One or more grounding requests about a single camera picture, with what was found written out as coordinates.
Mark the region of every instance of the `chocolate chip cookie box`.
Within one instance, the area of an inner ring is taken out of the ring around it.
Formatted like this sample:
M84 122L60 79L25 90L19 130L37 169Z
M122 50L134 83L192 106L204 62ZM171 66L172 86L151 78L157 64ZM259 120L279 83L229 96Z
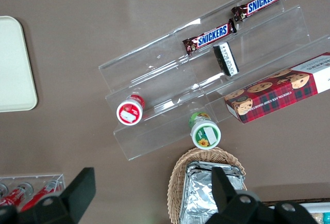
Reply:
M330 52L279 71L225 96L229 112L242 123L330 89Z

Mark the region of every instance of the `red bottle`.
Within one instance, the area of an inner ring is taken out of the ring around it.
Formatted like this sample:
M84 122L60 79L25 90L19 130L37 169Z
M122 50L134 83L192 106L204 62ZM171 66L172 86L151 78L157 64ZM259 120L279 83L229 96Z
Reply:
M27 204L25 204L22 209L22 211L26 211L29 208L33 207L34 205L37 204L37 202L40 201L41 198L43 198L44 196L50 194L50 193L54 193L57 191L62 191L63 190L63 184L57 180L50 180L48 181L45 186L38 192L36 193L32 199L30 201L27 202Z
M15 205L18 207L28 196L32 195L33 187L29 183L19 184L9 195L0 200L0 206Z

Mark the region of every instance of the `wicker basket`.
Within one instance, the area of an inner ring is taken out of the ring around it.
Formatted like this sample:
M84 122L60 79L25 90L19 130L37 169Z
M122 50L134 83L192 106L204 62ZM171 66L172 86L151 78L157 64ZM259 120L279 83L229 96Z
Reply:
M187 165L192 161L204 161L204 162L213 162L213 163L221 163L228 165L238 166L243 175L245 175L244 168L241 163L232 156L230 153L222 150L221 148L213 148L210 150L201 150L199 148L194 148L185 153L181 158L177 161L171 178L169 182L169 189L167 193L167 205L169 210L169 215L171 222L173 224L179 224L179 214L182 200L182 191L184 187L185 181L185 171Z

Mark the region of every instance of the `snickers bar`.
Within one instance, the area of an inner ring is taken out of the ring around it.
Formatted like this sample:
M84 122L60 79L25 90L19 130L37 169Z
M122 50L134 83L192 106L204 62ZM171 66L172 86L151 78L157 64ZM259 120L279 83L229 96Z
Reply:
M239 70L229 44L220 42L215 44L213 49L222 72L228 76L238 74Z
M188 55L206 45L209 45L221 38L224 38L231 33L236 33L234 21L229 19L228 23L223 24L213 30L205 32L198 37L192 37L183 41Z
M246 5L236 6L232 9L235 15L235 21L244 21L254 13L265 9L266 7L278 2L280 0L253 0Z

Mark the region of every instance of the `white plastic tray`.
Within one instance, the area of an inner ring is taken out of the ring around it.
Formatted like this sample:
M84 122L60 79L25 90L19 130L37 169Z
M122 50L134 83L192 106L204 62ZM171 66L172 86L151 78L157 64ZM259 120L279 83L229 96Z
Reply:
M0 17L0 112L33 109L37 94L20 23Z

